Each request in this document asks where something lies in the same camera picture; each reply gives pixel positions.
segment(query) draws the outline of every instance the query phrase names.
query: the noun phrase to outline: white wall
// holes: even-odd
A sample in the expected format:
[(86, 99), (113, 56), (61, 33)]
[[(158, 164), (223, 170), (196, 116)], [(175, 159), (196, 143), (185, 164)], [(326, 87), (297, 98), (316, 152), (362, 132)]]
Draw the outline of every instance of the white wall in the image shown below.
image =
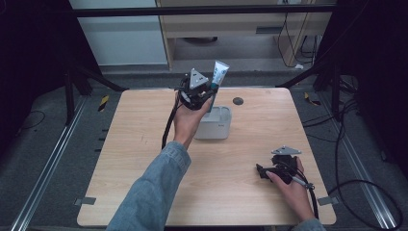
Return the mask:
[[(70, 0), (73, 9), (156, 7), (154, 0)], [(158, 16), (78, 18), (99, 65), (167, 64)]]

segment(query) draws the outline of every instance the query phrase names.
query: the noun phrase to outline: small white box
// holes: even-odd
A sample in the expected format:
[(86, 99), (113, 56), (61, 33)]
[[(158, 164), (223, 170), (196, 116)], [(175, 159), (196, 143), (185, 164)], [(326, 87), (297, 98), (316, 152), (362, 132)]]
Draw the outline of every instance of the small white box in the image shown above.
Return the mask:
[(198, 125), (195, 139), (226, 139), (231, 125), (231, 109), (226, 106), (213, 107)]

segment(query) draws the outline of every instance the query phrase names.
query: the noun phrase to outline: toothpaste tube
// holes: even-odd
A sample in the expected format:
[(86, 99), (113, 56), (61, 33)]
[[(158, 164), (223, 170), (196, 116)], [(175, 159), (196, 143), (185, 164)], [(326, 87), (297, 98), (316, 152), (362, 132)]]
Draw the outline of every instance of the toothpaste tube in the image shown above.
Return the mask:
[[(229, 65), (222, 63), (220, 61), (216, 61), (216, 65), (214, 66), (214, 74), (213, 74), (213, 81), (211, 82), (211, 89), (218, 89), (221, 86), (222, 81), (224, 80), (225, 74), (227, 73)], [(211, 102), (210, 109), (207, 113), (210, 113), (213, 109), (214, 101), (216, 101), (216, 94), (213, 96), (213, 101)]]

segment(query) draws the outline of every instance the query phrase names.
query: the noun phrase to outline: blue denim jacket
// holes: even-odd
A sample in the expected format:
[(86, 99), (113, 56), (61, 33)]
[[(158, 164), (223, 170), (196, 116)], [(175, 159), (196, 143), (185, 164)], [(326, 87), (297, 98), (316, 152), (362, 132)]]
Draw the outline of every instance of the blue denim jacket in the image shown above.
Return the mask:
[[(169, 142), (132, 186), (107, 230), (160, 230), (191, 159), (177, 141)], [(300, 223), (295, 230), (324, 230), (317, 219)]]

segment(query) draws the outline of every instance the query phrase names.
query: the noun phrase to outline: hand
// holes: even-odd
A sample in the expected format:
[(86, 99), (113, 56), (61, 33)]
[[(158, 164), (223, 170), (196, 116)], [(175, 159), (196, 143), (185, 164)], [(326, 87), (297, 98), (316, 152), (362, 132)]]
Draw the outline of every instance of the hand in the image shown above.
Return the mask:
[[(303, 165), (297, 157), (297, 168), (303, 172)], [(300, 221), (315, 218), (315, 215), (310, 206), (307, 190), (299, 183), (292, 181), (289, 185), (273, 172), (267, 171), (270, 180), (278, 187), (288, 205), (294, 210)]]
[(197, 131), (201, 118), (210, 109), (212, 98), (208, 99), (200, 110), (193, 111), (179, 102), (179, 107), (174, 122), (174, 141), (182, 143), (186, 149), (189, 148), (192, 138)]

